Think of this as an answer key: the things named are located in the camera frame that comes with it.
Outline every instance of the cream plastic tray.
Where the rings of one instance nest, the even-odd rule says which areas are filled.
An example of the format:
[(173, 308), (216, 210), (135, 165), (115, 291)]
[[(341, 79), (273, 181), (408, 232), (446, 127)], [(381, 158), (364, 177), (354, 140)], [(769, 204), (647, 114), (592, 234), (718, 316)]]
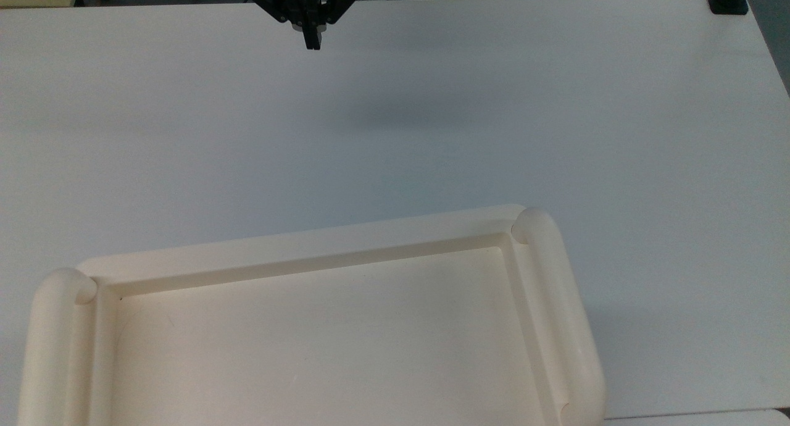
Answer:
[(99, 257), (33, 300), (20, 426), (593, 426), (557, 227), (520, 206)]

